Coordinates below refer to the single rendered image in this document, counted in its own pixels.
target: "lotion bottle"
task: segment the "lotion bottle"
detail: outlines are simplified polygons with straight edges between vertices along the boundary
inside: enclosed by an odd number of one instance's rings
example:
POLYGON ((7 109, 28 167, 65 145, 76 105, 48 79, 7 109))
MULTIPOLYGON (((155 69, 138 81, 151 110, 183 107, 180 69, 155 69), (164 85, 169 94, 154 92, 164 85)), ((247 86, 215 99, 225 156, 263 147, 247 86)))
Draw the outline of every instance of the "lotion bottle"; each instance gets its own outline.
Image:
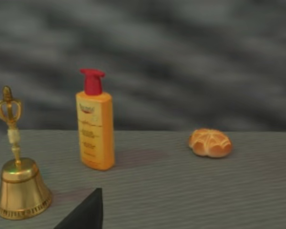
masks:
POLYGON ((76 94, 81 161, 97 170, 108 170, 115 162, 112 97, 102 91, 105 73, 81 69, 84 91, 76 94))

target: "bread roll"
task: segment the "bread roll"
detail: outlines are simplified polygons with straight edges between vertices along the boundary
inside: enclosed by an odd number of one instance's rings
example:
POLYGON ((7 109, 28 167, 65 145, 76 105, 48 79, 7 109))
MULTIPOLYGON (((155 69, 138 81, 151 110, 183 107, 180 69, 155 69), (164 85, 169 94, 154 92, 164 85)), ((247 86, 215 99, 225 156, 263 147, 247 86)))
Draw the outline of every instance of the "bread roll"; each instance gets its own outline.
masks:
POLYGON ((219 130, 198 129, 189 138, 189 147, 199 156, 224 157, 231 153, 232 142, 219 130))

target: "brass hand bell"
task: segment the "brass hand bell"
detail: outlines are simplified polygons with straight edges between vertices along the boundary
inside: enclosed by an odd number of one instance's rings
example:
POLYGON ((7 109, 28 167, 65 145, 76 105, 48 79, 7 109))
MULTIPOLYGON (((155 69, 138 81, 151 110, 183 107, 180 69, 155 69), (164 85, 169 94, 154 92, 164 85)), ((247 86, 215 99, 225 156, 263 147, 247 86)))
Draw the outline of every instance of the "brass hand bell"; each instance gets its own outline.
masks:
POLYGON ((8 125, 9 142, 14 160, 4 164, 1 171, 0 216, 5 219, 26 219, 47 209, 52 194, 45 186, 36 162, 20 157, 20 134, 17 121, 21 116, 21 101, 14 99, 8 86, 3 88, 0 100, 0 119, 8 125))

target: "bell body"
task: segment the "bell body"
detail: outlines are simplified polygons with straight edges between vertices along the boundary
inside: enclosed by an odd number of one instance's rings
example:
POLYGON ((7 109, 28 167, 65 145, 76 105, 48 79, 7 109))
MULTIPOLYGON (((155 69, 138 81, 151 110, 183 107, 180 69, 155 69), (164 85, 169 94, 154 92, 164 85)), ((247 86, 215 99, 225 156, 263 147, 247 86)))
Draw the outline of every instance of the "bell body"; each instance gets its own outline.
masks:
POLYGON ((5 219, 26 219, 47 209, 52 194, 45 186, 36 163, 21 158, 21 164, 8 161, 2 168, 0 216, 5 219))

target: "table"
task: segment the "table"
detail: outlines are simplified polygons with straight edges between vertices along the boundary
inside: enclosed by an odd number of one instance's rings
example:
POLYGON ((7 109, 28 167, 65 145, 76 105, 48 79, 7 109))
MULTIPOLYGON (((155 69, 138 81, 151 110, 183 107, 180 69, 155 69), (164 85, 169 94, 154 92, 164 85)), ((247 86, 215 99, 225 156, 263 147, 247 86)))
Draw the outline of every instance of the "table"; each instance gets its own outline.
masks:
MULTIPOLYGON (((106 172, 80 162, 76 131, 20 133, 54 200, 34 218, 0 218, 0 229, 52 229, 97 187, 104 229, 286 229, 286 133, 227 133, 234 153, 209 159, 187 147, 189 132, 117 131, 106 172)), ((11 158, 5 137, 0 170, 11 158)))

